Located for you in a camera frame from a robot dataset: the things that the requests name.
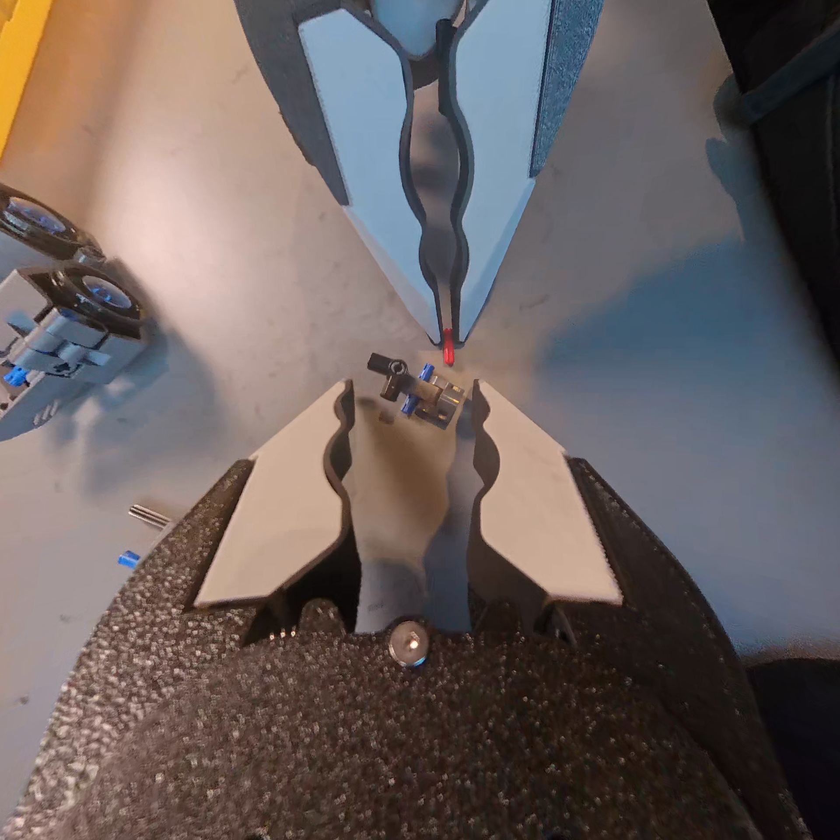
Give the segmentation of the grey beam with black axle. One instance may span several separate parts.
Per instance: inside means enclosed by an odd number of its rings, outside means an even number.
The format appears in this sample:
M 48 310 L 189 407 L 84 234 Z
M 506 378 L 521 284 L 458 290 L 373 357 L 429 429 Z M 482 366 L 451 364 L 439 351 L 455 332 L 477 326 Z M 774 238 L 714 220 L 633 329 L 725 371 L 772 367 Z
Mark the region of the grey beam with black axle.
M 156 531 L 151 546 L 142 553 L 131 550 L 123 551 L 118 558 L 118 565 L 135 570 L 173 530 L 176 521 L 149 507 L 133 504 L 128 510 L 129 516 L 139 520 Z

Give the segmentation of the large yellow storage bin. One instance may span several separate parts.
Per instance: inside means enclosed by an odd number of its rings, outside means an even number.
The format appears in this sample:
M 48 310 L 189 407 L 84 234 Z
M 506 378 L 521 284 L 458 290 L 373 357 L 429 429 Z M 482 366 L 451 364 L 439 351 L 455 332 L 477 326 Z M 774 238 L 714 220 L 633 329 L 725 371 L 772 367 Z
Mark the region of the large yellow storage bin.
M 52 1 L 1 1 L 1 153 L 5 152 Z

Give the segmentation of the grey twin engine toy assembly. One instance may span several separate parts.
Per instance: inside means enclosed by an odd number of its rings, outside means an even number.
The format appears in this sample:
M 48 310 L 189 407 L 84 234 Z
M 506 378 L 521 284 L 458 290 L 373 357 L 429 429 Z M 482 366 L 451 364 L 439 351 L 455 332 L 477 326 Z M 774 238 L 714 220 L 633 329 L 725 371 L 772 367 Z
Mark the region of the grey twin engine toy assembly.
M 1 440 L 46 425 L 148 346 L 151 319 L 98 241 L 1 184 Z

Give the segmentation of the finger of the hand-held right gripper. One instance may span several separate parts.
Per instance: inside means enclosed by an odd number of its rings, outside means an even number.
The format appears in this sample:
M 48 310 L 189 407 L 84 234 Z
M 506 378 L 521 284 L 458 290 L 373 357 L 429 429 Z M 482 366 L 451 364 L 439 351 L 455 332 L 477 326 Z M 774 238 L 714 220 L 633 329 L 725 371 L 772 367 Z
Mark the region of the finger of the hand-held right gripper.
M 468 141 L 458 342 L 485 306 L 535 185 L 532 148 L 551 13 L 548 1 L 481 2 L 455 39 L 455 105 Z
M 357 7 L 308 17 L 298 34 L 347 195 L 344 212 L 406 309 L 441 344 L 438 285 L 421 256 L 426 215 L 410 166 L 407 55 Z

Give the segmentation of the grey angular connector piece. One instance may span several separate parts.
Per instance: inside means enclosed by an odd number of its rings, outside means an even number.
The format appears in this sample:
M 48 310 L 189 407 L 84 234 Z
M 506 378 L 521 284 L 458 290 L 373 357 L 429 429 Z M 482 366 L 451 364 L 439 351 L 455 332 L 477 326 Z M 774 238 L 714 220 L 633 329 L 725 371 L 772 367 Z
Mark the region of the grey angular connector piece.
M 430 375 L 427 384 L 436 389 L 436 394 L 421 399 L 414 416 L 445 431 L 464 405 L 468 392 L 464 387 L 435 373 Z

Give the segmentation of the black connector with blue pins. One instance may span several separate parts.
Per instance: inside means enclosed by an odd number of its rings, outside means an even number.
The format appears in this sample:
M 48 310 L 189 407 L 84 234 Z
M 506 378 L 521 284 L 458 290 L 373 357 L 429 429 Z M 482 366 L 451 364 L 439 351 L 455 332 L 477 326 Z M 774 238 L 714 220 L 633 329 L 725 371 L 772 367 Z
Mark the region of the black connector with blue pins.
M 424 403 L 434 405 L 439 398 L 440 389 L 431 382 L 434 373 L 431 364 L 425 364 L 420 374 L 414 375 L 404 360 L 371 353 L 367 369 L 384 376 L 381 397 L 387 402 L 396 403 L 404 396 L 401 412 L 407 416 L 414 414 Z

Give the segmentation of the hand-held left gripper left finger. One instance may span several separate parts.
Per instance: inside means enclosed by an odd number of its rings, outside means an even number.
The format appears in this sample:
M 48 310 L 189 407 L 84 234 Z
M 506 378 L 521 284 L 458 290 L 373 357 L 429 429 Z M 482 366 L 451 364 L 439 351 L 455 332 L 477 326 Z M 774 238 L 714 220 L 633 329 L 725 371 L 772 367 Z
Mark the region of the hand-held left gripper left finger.
M 354 385 L 340 380 L 249 458 L 251 469 L 195 607 L 257 604 L 298 583 L 350 535 Z

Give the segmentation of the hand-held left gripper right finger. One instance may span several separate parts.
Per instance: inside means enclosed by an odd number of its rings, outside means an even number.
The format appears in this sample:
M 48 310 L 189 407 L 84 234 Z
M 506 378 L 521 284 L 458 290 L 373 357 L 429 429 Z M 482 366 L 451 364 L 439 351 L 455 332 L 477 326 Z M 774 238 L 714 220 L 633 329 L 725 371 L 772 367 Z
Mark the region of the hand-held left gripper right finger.
M 472 395 L 481 480 L 467 551 L 488 601 L 622 604 L 623 593 L 565 448 L 487 381 Z

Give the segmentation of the grey desk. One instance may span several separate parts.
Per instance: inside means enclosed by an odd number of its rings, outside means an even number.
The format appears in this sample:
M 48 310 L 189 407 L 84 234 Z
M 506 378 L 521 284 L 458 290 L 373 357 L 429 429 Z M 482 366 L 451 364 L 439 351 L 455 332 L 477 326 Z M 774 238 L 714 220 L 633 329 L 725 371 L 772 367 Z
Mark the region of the grey desk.
M 838 658 L 838 374 L 730 122 L 705 2 L 606 2 L 453 379 L 586 458 L 749 660 Z M 2 823 L 152 528 L 344 377 L 360 629 L 469 627 L 467 415 L 365 369 L 437 352 L 304 161 L 231 2 L 55 2 L 2 181 L 92 232 L 154 314 L 118 380 L 2 445 Z

